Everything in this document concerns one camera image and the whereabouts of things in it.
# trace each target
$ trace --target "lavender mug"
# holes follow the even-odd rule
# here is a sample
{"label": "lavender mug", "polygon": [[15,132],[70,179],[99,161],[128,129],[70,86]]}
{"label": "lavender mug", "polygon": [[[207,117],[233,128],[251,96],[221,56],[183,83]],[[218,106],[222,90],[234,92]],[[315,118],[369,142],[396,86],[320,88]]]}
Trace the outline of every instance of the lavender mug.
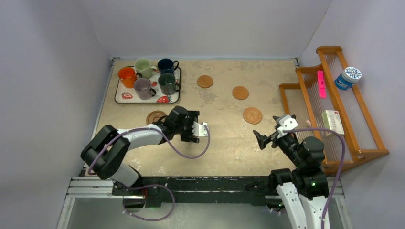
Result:
{"label": "lavender mug", "polygon": [[150,80],[145,78],[137,79],[134,83],[134,89],[138,97],[142,100],[148,100],[156,95],[156,91],[152,88]]}

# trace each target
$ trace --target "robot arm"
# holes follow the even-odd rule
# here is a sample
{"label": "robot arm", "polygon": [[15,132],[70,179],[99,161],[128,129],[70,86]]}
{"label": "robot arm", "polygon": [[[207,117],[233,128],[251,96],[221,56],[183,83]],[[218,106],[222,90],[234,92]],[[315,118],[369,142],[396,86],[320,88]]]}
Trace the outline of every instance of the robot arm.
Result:
{"label": "robot arm", "polygon": [[[307,137],[299,143],[297,137],[285,131],[298,126],[295,116],[273,117],[276,132],[267,137],[253,131],[260,149],[272,142],[272,148],[279,147],[297,167],[272,170],[270,174],[273,189],[281,196],[294,229],[320,229],[323,208],[329,195],[328,182],[320,166],[325,159],[324,144],[315,137]],[[330,228],[329,217],[324,219],[325,229]]]}
{"label": "robot arm", "polygon": [[207,136],[204,127],[207,123],[198,123],[199,114],[199,111],[187,111],[176,106],[165,121],[159,120],[145,127],[126,130],[106,125],[82,151],[81,158],[91,165],[106,144],[123,134],[102,154],[92,169],[101,179],[111,178],[126,186],[132,186],[139,174],[135,169],[122,164],[127,151],[141,146],[163,144],[166,139],[172,140],[175,135],[180,135],[181,141],[198,143],[198,137]]}

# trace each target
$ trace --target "navy blue mug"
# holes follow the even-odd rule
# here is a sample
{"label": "navy blue mug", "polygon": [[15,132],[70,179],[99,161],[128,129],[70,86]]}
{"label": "navy blue mug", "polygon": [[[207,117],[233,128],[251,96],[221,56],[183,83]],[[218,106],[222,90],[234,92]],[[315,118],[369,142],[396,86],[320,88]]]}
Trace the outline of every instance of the navy blue mug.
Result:
{"label": "navy blue mug", "polygon": [[158,68],[160,71],[160,74],[172,74],[174,75],[174,71],[179,67],[179,62],[178,61],[172,61],[171,59],[161,59],[158,62]]}

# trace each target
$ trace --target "orange mug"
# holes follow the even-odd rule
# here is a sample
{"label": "orange mug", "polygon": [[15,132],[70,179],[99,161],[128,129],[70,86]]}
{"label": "orange mug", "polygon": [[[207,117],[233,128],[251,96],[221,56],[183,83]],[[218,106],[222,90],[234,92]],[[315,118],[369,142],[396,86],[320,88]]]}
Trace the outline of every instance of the orange mug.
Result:
{"label": "orange mug", "polygon": [[126,88],[134,88],[138,73],[131,67],[123,67],[118,71],[118,77]]}

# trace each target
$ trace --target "beige table surface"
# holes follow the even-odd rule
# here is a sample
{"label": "beige table surface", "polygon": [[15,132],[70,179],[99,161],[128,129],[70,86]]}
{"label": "beige table surface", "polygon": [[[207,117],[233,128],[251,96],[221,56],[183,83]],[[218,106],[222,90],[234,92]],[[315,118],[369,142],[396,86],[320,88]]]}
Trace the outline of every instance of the beige table surface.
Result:
{"label": "beige table surface", "polygon": [[[180,105],[187,110],[199,110],[199,122],[208,123],[212,135],[208,151],[198,159],[186,159],[176,154],[169,144],[144,146],[129,151],[125,164],[144,176],[266,176],[272,169],[294,168],[279,149],[268,146],[261,151],[252,133],[252,130],[267,135],[273,133],[272,116],[283,114],[278,85],[297,81],[292,60],[179,62],[182,69],[180,100],[174,104],[150,105],[114,101],[117,72],[134,64],[134,61],[116,61],[97,131],[107,124],[123,129],[142,127],[150,112],[161,110],[169,114],[174,106]],[[197,78],[201,75],[211,76],[213,86],[200,88]],[[249,90],[250,95],[245,100],[232,96],[232,89],[240,85]],[[242,117],[243,111],[251,106],[263,114],[263,120],[257,125],[247,123]],[[181,152],[193,156],[203,151],[207,138],[195,144],[181,142],[180,136],[175,136],[172,142]]]}

